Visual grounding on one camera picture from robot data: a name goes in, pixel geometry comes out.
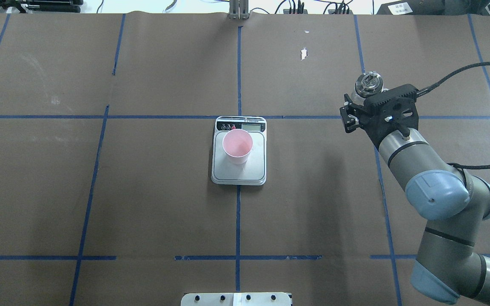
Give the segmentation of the black box with white label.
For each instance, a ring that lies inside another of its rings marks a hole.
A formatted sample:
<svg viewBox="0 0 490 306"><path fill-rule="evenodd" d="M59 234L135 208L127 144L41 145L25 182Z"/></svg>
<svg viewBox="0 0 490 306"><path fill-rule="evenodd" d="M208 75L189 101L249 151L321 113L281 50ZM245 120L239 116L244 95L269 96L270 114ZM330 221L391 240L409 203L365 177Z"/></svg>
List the black box with white label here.
<svg viewBox="0 0 490 306"><path fill-rule="evenodd" d="M443 15L445 0L397 0L381 4L376 15Z"/></svg>

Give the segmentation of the aluminium frame post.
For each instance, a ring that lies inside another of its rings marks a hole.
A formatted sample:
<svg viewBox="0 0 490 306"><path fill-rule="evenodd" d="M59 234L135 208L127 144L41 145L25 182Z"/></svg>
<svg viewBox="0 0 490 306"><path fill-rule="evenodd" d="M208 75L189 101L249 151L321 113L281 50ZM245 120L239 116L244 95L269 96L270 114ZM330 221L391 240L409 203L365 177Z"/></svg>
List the aluminium frame post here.
<svg viewBox="0 0 490 306"><path fill-rule="evenodd" d="M247 20L250 18L249 0L228 0L230 20Z"/></svg>

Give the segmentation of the silver digital kitchen scale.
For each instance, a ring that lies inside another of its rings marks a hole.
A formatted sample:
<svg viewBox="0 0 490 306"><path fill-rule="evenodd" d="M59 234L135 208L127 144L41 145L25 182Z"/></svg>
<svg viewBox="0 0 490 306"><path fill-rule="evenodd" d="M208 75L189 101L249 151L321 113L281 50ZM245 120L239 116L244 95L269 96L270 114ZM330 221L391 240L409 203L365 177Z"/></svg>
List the silver digital kitchen scale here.
<svg viewBox="0 0 490 306"><path fill-rule="evenodd" d="M220 116L213 137L211 180L216 184L260 186L267 178L267 122L258 116ZM233 129L247 130L253 149L245 164L233 164L223 150L223 137Z"/></svg>

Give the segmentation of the clear glass sauce bottle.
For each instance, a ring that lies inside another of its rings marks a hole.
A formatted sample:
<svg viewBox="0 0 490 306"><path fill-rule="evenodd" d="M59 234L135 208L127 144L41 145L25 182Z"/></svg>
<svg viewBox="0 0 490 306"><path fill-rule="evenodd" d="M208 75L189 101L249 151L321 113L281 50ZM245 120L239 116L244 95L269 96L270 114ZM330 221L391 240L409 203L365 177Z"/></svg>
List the clear glass sauce bottle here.
<svg viewBox="0 0 490 306"><path fill-rule="evenodd" d="M350 98L353 103L363 105L364 101L373 95L388 91L383 77L376 71L364 72L355 81Z"/></svg>

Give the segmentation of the pink plastic cup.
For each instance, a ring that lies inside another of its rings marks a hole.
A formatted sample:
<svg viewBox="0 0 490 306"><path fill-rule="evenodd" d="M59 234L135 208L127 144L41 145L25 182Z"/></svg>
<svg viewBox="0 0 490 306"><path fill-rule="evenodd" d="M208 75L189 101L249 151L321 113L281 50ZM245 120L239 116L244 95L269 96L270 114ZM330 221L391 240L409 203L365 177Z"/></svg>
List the pink plastic cup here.
<svg viewBox="0 0 490 306"><path fill-rule="evenodd" d="M253 138L247 130L233 129L223 137L223 150L233 164L245 164L253 145Z"/></svg>

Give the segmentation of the brown paper table cover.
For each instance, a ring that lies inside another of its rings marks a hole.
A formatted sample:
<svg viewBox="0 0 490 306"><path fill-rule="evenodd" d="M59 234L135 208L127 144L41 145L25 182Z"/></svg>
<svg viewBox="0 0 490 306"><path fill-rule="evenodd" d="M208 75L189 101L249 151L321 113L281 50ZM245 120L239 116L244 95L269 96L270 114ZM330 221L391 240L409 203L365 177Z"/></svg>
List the brown paper table cover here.
<svg viewBox="0 0 490 306"><path fill-rule="evenodd" d="M0 305L436 306L426 221L339 107L482 60L487 16L0 14ZM220 116L266 119L263 185L212 182Z"/></svg>

